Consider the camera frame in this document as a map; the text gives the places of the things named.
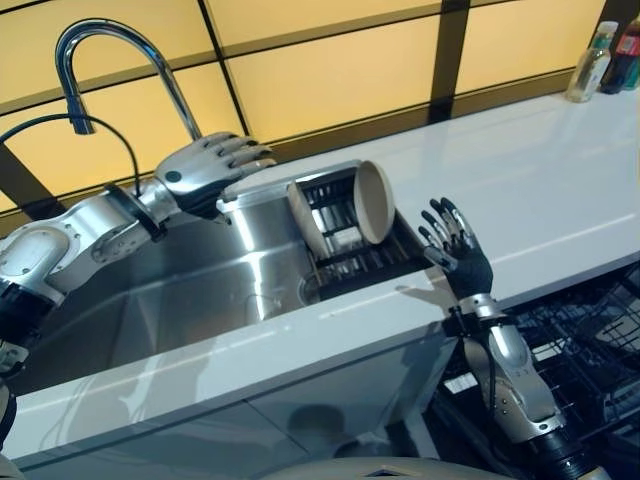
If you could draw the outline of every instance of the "black cable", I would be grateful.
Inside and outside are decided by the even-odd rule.
[[[83,115],[83,114],[80,114],[80,113],[54,113],[54,114],[51,114],[51,115],[43,115],[42,117],[32,118],[31,120],[27,120],[26,122],[22,122],[22,123],[16,125],[15,127],[7,130],[5,133],[0,135],[0,143],[5,143],[7,140],[9,140],[14,135],[20,133],[23,130],[26,130],[27,128],[33,127],[34,125],[38,125],[40,123],[45,123],[45,122],[51,122],[51,121],[54,121],[54,120],[63,120],[63,119],[70,119],[71,120],[71,119],[74,119],[74,118],[82,118],[82,119],[85,119],[85,120],[90,120],[92,122],[95,122],[95,123],[97,123],[99,125],[102,125],[104,128],[109,130],[111,133],[113,133],[116,137],[118,137],[120,139],[120,141],[124,144],[124,146],[126,147],[127,151],[129,152],[129,155],[131,156],[131,164],[133,165],[133,182],[134,182],[134,187],[135,187],[135,191],[136,191],[136,197],[139,197],[141,195],[141,193],[140,193],[140,170],[138,169],[138,160],[136,159],[136,155],[133,152],[133,148],[131,148],[131,145],[129,144],[127,139],[124,138],[124,135],[122,135],[118,130],[116,130],[114,127],[109,125],[104,120],[100,120],[99,118],[94,117],[92,115]]]

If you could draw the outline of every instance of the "beverage bottle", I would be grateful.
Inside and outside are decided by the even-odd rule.
[[[611,61],[609,70],[602,79],[600,91],[604,93],[619,93],[625,81],[632,73],[634,62],[640,56],[640,15],[631,22],[618,42],[616,53]]]
[[[633,65],[631,65],[631,71],[627,75],[627,79],[622,86],[623,90],[635,90],[636,88],[638,88],[638,83],[640,83],[638,81],[640,80],[640,72],[638,71],[640,70],[640,65],[638,64],[638,58],[639,57],[636,57]]]
[[[589,48],[582,54],[569,80],[565,97],[572,102],[587,102],[598,88],[607,70],[611,54],[609,45],[616,33],[618,22],[601,22]]]

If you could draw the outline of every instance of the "yellow wall panel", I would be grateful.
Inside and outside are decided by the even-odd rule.
[[[176,72],[176,78],[203,134],[241,132],[217,64]],[[131,143],[141,171],[153,170],[167,155],[190,143],[157,77],[84,95],[87,109],[117,128]],[[65,112],[63,100],[0,117],[0,131],[36,116]],[[76,135],[66,120],[32,127],[7,142],[9,148],[54,194],[132,174],[120,141],[99,125],[94,135]]]
[[[397,12],[441,0],[207,0],[223,45]]]
[[[0,212],[10,210],[12,208],[15,208],[15,206],[15,203],[9,200],[9,198],[4,193],[0,192]]]
[[[232,58],[250,128],[260,141],[425,102],[438,18],[372,28]]]
[[[56,0],[26,7],[0,15],[0,110],[11,100],[59,88],[56,42],[67,26],[87,17],[110,18],[131,26],[167,59],[212,49],[196,0]],[[148,62],[132,45],[97,36],[83,40],[73,63],[81,81]]]
[[[605,0],[520,0],[469,11],[456,93],[574,66]]]

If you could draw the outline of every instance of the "sink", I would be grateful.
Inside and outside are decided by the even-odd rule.
[[[99,271],[45,323],[18,395],[300,308],[312,272],[284,189],[224,206],[230,225],[177,219],[169,235]]]
[[[169,233],[100,270],[45,322],[17,395],[267,321],[305,305],[426,268],[400,213],[379,245],[334,249],[357,227],[354,162],[298,178],[331,257],[314,258],[286,187],[260,185],[218,204],[228,220],[171,219]]]

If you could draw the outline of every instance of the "faucet spout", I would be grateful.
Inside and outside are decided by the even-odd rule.
[[[73,73],[72,60],[76,46],[83,39],[92,35],[112,35],[126,40],[140,50],[156,68],[192,140],[197,140],[202,137],[200,129],[193,118],[193,114],[173,76],[173,72],[160,51],[134,29],[105,18],[80,20],[67,27],[60,35],[60,38],[58,38],[58,43],[56,44],[56,70],[58,71],[64,96],[67,99],[67,109],[70,114],[87,114],[87,109],[84,106],[78,88],[78,81]],[[88,135],[95,132],[93,125],[87,119],[72,118],[71,123],[73,124],[75,132],[80,135]]]

